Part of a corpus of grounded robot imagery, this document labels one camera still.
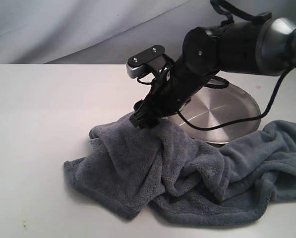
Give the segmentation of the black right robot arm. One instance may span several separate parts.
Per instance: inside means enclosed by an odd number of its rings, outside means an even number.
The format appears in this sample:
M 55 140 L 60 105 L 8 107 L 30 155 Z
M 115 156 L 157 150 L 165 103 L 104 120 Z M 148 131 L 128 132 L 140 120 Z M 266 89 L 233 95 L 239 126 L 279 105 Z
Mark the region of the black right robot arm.
M 296 26 L 286 18 L 273 18 L 267 12 L 244 22 L 196 27 L 186 34 L 177 60 L 160 45 L 128 59 L 129 77 L 141 82 L 154 75 L 149 93 L 134 105 L 130 121 L 135 127 L 153 128 L 160 118 L 179 114 L 220 71 L 283 79 L 295 68 Z

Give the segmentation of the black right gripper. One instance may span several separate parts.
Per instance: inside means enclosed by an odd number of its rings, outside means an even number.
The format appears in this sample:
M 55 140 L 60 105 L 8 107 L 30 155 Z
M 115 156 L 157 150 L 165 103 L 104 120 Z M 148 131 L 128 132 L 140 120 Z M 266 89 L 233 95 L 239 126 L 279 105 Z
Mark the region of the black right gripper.
M 166 62 L 153 66 L 144 63 L 140 66 L 129 65 L 129 76 L 140 79 L 153 74 L 154 79 L 147 96 L 135 103 L 130 122 L 138 128 L 154 128 L 159 119 L 175 115 L 192 97 L 192 72 L 182 61 L 174 64 Z

